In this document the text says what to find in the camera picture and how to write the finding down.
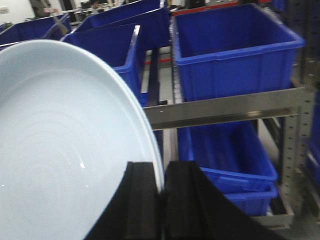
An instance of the blue plastic bin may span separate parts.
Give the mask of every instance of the blue plastic bin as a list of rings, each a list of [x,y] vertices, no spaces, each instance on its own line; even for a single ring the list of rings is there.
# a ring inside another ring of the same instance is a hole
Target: blue plastic bin
[[[146,52],[139,44],[140,26],[135,24],[70,33],[62,41],[83,48],[109,64],[140,99]]]
[[[311,153],[307,165],[315,181],[320,185],[320,91],[315,98],[309,148]]]
[[[164,0],[139,0],[87,17],[75,33],[104,25],[141,26],[145,50],[169,45],[169,12]]]
[[[256,4],[173,18],[173,50],[187,101],[290,87],[304,40]]]
[[[287,0],[272,0],[272,5],[280,12],[287,10]]]
[[[229,193],[225,197],[249,216],[266,215],[272,198],[277,197],[275,184],[270,184],[267,191]]]
[[[3,32],[5,30],[5,23],[0,23],[0,33]]]
[[[251,122],[180,128],[178,148],[224,194],[267,191],[278,177]]]
[[[69,15],[57,16],[71,31]],[[60,40],[62,34],[57,34],[57,26],[53,17],[45,17],[15,24],[0,33],[0,51],[22,41],[33,39]]]

